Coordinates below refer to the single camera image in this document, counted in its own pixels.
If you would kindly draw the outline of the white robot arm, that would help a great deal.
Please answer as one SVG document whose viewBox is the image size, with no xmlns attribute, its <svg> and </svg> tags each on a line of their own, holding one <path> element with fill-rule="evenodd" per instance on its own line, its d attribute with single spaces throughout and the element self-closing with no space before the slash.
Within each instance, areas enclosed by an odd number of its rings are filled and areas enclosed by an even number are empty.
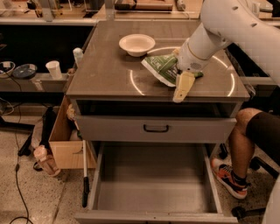
<svg viewBox="0 0 280 224">
<path fill-rule="evenodd" d="M 205 62 L 224 46 L 237 44 L 269 77 L 280 84 L 280 30 L 256 17 L 242 0 L 205 0 L 201 24 L 176 54 L 178 68 L 190 71 L 193 63 Z M 280 118 L 257 108 L 237 113 L 229 137 L 232 164 L 211 161 L 213 175 L 238 200 L 247 196 L 249 162 L 259 147 L 279 161 Z"/>
</svg>

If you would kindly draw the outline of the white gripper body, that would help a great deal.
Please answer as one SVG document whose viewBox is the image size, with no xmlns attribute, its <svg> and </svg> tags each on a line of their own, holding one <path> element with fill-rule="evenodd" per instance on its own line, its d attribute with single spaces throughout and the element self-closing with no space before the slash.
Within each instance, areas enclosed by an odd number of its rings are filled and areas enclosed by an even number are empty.
<svg viewBox="0 0 280 224">
<path fill-rule="evenodd" d="M 178 49 L 176 58 L 179 70 L 196 73 L 207 65 L 210 54 L 201 48 L 192 46 L 191 39 L 188 38 Z"/>
</svg>

